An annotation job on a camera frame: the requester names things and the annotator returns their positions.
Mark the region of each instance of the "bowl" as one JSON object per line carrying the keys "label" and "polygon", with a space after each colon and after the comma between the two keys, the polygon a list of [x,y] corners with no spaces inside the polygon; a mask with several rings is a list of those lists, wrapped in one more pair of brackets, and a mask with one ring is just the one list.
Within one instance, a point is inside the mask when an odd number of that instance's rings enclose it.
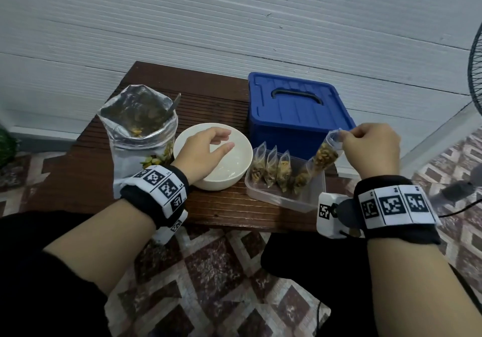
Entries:
{"label": "bowl", "polygon": [[[191,126],[179,134],[175,143],[173,154],[177,157],[181,151],[186,139],[194,134],[217,126],[231,130],[229,141],[234,142],[234,148],[224,156],[216,168],[203,180],[194,183],[194,186],[207,191],[220,191],[225,188],[233,186],[245,174],[251,161],[253,160],[253,149],[248,138],[244,136],[239,130],[224,124],[216,124],[213,122],[206,122]],[[210,145],[211,152],[216,150],[220,145],[227,142],[221,142],[219,145]]]}

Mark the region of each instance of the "clear plastic container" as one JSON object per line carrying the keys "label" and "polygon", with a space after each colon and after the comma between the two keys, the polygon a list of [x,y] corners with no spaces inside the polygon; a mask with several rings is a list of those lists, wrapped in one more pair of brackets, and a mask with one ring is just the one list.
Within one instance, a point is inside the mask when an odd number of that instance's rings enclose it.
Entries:
{"label": "clear plastic container", "polygon": [[[291,157],[291,168],[294,176],[296,176],[298,170],[305,162],[304,159]],[[298,212],[317,210],[318,196],[326,190],[324,171],[316,177],[313,177],[308,186],[298,195],[295,195],[291,190],[283,193],[277,185],[268,188],[262,179],[256,184],[253,183],[251,180],[251,169],[248,169],[246,172],[244,184],[246,185],[246,193],[250,198]]]}

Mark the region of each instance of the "white wall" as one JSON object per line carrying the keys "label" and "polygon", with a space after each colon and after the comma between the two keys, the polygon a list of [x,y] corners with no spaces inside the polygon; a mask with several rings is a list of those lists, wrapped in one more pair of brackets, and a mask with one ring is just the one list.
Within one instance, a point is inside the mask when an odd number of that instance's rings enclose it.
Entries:
{"label": "white wall", "polygon": [[79,133],[135,60],[335,85],[407,153],[470,98],[479,0],[0,0],[0,103]]}

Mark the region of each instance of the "blue storage box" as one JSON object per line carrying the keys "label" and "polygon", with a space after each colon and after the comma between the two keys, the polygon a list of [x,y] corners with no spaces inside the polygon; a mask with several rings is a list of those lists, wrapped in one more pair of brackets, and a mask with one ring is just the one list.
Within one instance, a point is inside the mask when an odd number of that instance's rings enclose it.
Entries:
{"label": "blue storage box", "polygon": [[256,72],[248,81],[253,148],[266,141],[268,149],[310,159],[330,130],[356,126],[331,84]]}

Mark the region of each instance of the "slatted tabletop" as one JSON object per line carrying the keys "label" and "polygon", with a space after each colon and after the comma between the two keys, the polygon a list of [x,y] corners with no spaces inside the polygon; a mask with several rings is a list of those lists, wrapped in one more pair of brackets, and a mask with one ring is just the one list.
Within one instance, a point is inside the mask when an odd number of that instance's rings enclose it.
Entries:
{"label": "slatted tabletop", "polygon": [[[136,62],[113,95],[129,84],[145,84],[171,98],[182,94],[176,109],[177,134],[202,122],[226,124],[247,134],[249,91],[245,79]],[[114,201],[112,173],[107,133],[96,116],[30,199],[27,210],[99,212]],[[340,180],[333,167],[327,173],[327,189],[342,192]],[[219,192],[194,188],[186,209],[187,223],[263,231],[316,231],[316,214],[253,200],[246,195],[244,178]]]}

